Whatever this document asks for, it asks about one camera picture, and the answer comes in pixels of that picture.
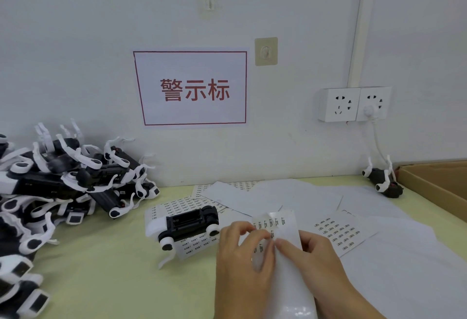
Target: white wall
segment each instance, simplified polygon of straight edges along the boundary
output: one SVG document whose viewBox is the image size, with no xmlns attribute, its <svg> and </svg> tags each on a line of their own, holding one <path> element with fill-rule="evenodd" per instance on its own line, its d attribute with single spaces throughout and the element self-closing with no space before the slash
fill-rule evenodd
<svg viewBox="0 0 467 319">
<path fill-rule="evenodd" d="M 58 133 L 74 117 L 95 144 L 135 137 L 161 185 L 354 174 L 365 126 L 318 122 L 316 93 L 347 83 L 358 2 L 222 0 L 203 21 L 196 0 L 0 0 L 0 130 L 28 145 L 34 123 Z M 394 86 L 378 127 L 395 161 L 466 154 L 466 3 L 375 0 L 362 81 Z M 250 65 L 246 127 L 143 127 L 133 50 L 270 36 L 279 64 Z"/>
</svg>

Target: power socket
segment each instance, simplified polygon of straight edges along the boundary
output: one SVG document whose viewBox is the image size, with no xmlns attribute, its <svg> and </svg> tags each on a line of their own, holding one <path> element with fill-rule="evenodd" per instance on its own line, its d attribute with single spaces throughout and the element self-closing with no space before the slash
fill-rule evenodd
<svg viewBox="0 0 467 319">
<path fill-rule="evenodd" d="M 373 117 L 378 120 L 385 119 L 388 116 L 391 90 L 391 87 L 360 88 L 357 121 L 368 121 L 371 119 L 371 117 L 365 115 L 365 108 L 373 111 Z"/>
<path fill-rule="evenodd" d="M 318 120 L 355 121 L 360 88 L 321 89 L 319 94 Z"/>
</svg>

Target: hand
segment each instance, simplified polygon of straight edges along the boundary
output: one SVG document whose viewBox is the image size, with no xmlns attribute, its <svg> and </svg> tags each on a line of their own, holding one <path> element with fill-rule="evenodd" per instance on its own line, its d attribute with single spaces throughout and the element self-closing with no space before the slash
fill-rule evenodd
<svg viewBox="0 0 467 319">
<path fill-rule="evenodd" d="M 249 232 L 239 246 L 240 236 Z M 253 269 L 254 248 L 270 239 L 266 230 L 255 230 L 249 222 L 233 222 L 220 231 L 216 265 L 214 319 L 260 319 L 268 303 L 274 272 L 274 242 L 270 241 L 260 272 Z"/>
<path fill-rule="evenodd" d="M 384 318 L 350 283 L 329 239 L 299 231 L 302 248 L 284 239 L 276 247 L 300 270 L 326 318 Z"/>
</svg>

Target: workbench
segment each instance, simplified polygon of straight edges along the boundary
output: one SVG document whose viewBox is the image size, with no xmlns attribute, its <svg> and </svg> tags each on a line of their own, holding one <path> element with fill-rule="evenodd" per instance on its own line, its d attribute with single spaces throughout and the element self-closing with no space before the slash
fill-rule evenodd
<svg viewBox="0 0 467 319">
<path fill-rule="evenodd" d="M 320 186 L 371 185 L 362 176 L 301 180 Z M 99 209 L 79 226 L 59 225 L 54 238 L 60 244 L 42 247 L 32 270 L 44 275 L 41 288 L 51 295 L 40 317 L 212 318 L 217 246 L 183 262 L 176 258 L 158 270 L 166 254 L 144 235 L 144 210 L 190 196 L 192 190 L 193 186 L 161 188 L 158 198 L 142 201 L 120 219 Z M 388 202 L 433 227 L 438 240 L 467 260 L 467 223 L 408 189 Z"/>
</svg>

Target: cardboard box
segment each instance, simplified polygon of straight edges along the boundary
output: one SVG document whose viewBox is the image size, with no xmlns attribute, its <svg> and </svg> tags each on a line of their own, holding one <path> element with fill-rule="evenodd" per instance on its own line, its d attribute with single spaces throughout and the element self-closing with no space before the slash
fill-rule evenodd
<svg viewBox="0 0 467 319">
<path fill-rule="evenodd" d="M 397 181 L 467 222 L 467 161 L 404 165 Z"/>
</svg>

